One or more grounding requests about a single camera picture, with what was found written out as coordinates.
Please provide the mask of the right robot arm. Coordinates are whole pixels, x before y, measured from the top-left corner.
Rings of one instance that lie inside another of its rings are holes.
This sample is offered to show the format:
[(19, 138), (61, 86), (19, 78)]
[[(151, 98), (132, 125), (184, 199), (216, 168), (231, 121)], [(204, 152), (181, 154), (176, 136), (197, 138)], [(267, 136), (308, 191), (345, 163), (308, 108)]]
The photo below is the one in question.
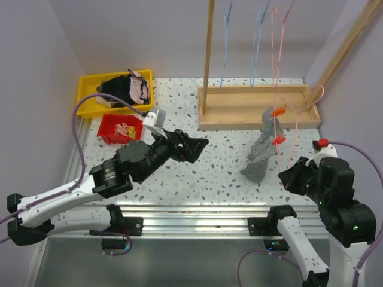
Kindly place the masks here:
[(291, 206), (268, 213), (270, 233), (287, 241), (303, 277), (303, 286), (363, 286), (364, 263), (375, 240), (376, 218), (371, 208), (354, 199), (354, 171), (340, 158), (318, 163), (305, 157), (278, 175), (285, 190), (308, 196), (318, 206), (329, 234), (330, 263), (318, 256)]

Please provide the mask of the grey knitted garment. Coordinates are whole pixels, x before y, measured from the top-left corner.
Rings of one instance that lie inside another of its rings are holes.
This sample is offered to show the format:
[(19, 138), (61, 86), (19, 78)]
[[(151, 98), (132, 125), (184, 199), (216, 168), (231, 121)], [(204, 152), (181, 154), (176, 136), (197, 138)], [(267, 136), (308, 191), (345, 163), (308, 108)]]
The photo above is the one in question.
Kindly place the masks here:
[(252, 144), (250, 154), (247, 156), (247, 166), (240, 174), (251, 182), (261, 183), (266, 175), (269, 158), (277, 155), (276, 145), (272, 142), (278, 136), (284, 136), (278, 119), (270, 116), (273, 107), (270, 106), (262, 114), (263, 129), (258, 139)]

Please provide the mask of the pink underwear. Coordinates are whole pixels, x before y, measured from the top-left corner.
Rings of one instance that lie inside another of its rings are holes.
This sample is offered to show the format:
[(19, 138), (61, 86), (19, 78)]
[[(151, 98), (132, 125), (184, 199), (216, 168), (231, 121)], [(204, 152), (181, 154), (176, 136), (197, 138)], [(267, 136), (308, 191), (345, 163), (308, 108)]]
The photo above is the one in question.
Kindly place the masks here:
[(129, 96), (137, 105), (149, 104), (149, 85), (139, 72), (128, 70), (130, 79)]

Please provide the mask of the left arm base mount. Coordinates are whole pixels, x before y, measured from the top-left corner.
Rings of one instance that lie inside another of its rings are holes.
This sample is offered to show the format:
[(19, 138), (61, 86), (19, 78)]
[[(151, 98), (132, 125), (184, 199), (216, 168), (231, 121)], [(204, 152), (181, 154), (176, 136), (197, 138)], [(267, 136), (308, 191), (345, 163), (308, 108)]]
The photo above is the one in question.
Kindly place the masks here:
[(144, 219), (141, 217), (123, 218), (123, 223), (112, 224), (104, 231), (90, 230), (91, 236), (106, 236), (106, 235), (125, 235), (125, 236), (141, 236), (144, 227)]

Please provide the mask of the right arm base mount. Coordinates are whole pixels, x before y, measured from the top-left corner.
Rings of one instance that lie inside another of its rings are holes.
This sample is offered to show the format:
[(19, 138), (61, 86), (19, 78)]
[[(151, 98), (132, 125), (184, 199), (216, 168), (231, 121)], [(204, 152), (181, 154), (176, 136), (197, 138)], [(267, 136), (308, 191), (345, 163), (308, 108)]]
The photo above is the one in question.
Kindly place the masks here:
[(247, 218), (248, 233), (250, 236), (280, 236), (276, 225), (270, 222), (267, 217)]

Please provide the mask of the red clip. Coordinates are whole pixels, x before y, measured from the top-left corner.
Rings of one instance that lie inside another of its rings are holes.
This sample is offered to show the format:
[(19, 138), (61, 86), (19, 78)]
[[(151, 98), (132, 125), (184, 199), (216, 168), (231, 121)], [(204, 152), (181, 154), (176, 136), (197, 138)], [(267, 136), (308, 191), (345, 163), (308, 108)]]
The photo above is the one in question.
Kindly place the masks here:
[(286, 137), (283, 135), (277, 136), (273, 141), (272, 145), (279, 145), (286, 141)]

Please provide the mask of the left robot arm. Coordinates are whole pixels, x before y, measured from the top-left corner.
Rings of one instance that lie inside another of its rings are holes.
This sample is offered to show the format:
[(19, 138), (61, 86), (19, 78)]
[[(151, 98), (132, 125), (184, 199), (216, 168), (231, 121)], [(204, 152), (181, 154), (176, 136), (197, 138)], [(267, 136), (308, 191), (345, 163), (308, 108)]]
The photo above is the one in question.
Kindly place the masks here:
[(76, 208), (133, 190), (135, 183), (143, 183), (168, 160), (193, 164), (208, 144), (208, 139), (189, 137), (180, 129), (166, 131), (163, 136), (155, 135), (152, 144), (130, 141), (113, 158), (61, 187), (30, 197), (11, 194), (7, 197), (12, 217), (7, 224), (8, 238), (17, 246), (26, 246), (69, 231), (128, 236), (129, 226), (120, 207), (109, 204), (90, 212)]

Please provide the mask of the orange clip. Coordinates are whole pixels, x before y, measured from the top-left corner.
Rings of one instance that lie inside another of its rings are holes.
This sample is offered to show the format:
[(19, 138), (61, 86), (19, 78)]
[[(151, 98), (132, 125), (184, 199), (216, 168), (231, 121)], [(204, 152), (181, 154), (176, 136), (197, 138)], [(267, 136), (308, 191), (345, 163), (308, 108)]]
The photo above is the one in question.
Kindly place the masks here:
[(277, 108), (277, 109), (274, 109), (271, 113), (270, 113), (270, 117), (278, 117), (282, 114), (285, 114), (286, 113), (286, 108), (287, 108), (287, 105), (283, 105), (282, 107), (280, 108)]

